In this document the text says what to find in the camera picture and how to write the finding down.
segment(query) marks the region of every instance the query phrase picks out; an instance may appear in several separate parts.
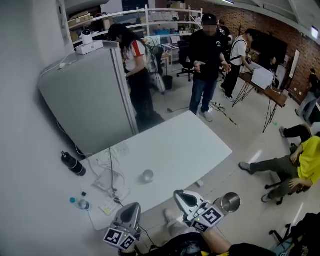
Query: baseball cap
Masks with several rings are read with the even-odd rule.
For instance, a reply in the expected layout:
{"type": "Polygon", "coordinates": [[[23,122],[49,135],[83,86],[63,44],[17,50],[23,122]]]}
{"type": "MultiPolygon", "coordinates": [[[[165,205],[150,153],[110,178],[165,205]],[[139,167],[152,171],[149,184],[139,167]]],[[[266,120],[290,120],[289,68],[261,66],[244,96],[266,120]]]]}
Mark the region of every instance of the baseball cap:
{"type": "Polygon", "coordinates": [[[205,26],[216,26],[217,25],[217,17],[211,13],[205,13],[202,16],[202,23],[205,26]]]}

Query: human hand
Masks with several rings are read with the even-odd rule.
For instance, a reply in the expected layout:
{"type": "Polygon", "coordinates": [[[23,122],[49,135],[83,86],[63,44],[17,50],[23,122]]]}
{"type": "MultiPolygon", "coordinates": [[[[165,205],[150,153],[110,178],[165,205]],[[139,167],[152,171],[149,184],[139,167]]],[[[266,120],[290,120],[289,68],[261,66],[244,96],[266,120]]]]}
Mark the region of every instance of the human hand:
{"type": "Polygon", "coordinates": [[[228,64],[226,61],[222,61],[221,65],[223,69],[225,70],[225,73],[228,74],[231,71],[231,65],[228,64]]]}
{"type": "Polygon", "coordinates": [[[296,186],[300,184],[300,179],[299,178],[293,178],[292,180],[289,181],[288,185],[291,190],[293,190],[296,186]]]}
{"type": "Polygon", "coordinates": [[[293,153],[293,154],[290,156],[291,163],[295,163],[295,162],[298,160],[298,157],[299,157],[299,154],[293,153]]]}
{"type": "Polygon", "coordinates": [[[201,73],[201,71],[200,71],[201,65],[206,65],[206,63],[204,63],[202,61],[195,61],[194,62],[195,71],[197,71],[198,73],[201,73]]]}

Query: white refrigerator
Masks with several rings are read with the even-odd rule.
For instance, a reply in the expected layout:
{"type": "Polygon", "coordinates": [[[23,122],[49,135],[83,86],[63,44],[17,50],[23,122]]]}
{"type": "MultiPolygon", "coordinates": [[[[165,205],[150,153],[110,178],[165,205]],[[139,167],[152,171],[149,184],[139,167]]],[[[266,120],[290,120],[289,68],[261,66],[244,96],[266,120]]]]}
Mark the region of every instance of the white refrigerator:
{"type": "Polygon", "coordinates": [[[44,73],[38,87],[84,154],[96,154],[139,133],[118,43],[104,41],[103,48],[70,54],[63,63],[63,68],[44,73]]]}

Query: metal cup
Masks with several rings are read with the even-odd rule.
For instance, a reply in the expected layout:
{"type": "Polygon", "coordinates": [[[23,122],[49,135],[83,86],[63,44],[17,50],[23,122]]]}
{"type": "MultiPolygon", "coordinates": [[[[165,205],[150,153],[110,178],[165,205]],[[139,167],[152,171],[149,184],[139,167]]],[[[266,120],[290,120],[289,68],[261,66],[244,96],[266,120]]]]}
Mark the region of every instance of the metal cup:
{"type": "Polygon", "coordinates": [[[228,215],[234,213],[240,207],[241,199],[240,196],[236,193],[230,192],[224,195],[223,197],[218,198],[214,205],[219,208],[223,215],[228,215]]]}

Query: computer monitor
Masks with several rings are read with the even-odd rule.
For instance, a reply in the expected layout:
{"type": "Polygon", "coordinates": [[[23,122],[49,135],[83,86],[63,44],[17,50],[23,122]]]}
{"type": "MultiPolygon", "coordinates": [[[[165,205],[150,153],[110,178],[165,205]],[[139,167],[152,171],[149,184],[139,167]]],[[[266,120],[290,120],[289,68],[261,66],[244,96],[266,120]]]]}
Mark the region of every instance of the computer monitor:
{"type": "Polygon", "coordinates": [[[172,43],[172,44],[177,44],[179,41],[181,41],[179,35],[177,35],[177,36],[171,36],[170,38],[171,38],[171,43],[172,43]]]}

